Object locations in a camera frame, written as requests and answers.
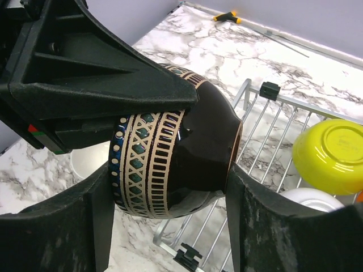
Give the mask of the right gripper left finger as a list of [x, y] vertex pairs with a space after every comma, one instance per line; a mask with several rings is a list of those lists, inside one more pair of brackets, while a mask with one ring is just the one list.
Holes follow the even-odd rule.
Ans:
[[105, 271], [115, 204], [106, 164], [17, 214], [1, 215], [1, 271]]

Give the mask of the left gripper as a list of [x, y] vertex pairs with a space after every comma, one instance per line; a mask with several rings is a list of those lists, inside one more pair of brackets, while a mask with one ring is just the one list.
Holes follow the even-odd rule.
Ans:
[[196, 90], [133, 49], [86, 1], [1, 2], [1, 120], [35, 148], [107, 140], [114, 113], [181, 109]]

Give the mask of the black patterned bowl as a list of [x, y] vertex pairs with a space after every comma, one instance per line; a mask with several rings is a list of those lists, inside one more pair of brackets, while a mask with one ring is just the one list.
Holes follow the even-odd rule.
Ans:
[[189, 109], [122, 116], [109, 147], [115, 204], [150, 219], [193, 214], [223, 197], [243, 123], [222, 92], [191, 70], [164, 67], [193, 85]]

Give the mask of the yellow white bowl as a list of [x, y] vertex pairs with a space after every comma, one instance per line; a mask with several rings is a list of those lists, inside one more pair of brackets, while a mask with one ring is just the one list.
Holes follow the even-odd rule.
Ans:
[[321, 121], [296, 138], [292, 160], [311, 186], [333, 195], [356, 194], [362, 191], [362, 125]]

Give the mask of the orange white bowl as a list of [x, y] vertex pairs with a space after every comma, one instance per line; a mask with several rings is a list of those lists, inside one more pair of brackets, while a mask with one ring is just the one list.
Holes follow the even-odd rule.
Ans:
[[360, 192], [356, 199], [355, 199], [355, 202], [359, 203], [359, 202], [363, 202], [363, 192]]

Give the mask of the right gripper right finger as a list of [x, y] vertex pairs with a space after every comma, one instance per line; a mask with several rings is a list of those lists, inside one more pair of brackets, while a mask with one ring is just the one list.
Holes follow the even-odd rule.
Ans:
[[226, 210], [235, 271], [361, 271], [362, 204], [321, 212], [230, 167]]

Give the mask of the plain white bowl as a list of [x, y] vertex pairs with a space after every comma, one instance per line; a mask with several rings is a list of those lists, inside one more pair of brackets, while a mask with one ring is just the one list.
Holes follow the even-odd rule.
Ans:
[[295, 188], [281, 192], [280, 195], [300, 205], [325, 213], [345, 207], [330, 194], [314, 188]]

